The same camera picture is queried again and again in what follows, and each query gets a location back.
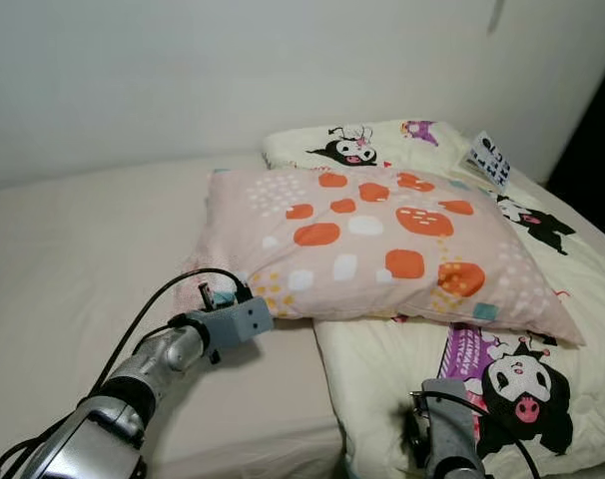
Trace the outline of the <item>white blue print packet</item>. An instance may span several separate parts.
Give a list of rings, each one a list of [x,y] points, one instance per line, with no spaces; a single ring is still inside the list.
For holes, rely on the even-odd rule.
[[[476,134],[470,151],[465,156],[465,165],[481,178],[488,180],[500,192],[506,191],[511,183],[512,166],[491,140],[488,132],[481,131]]]

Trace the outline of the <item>pink patterned pillow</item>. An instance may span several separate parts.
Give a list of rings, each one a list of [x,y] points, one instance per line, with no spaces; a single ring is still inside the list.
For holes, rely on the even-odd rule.
[[[489,195],[411,170],[227,170],[210,176],[189,268],[220,268],[275,316],[418,316],[531,331],[578,329]]]

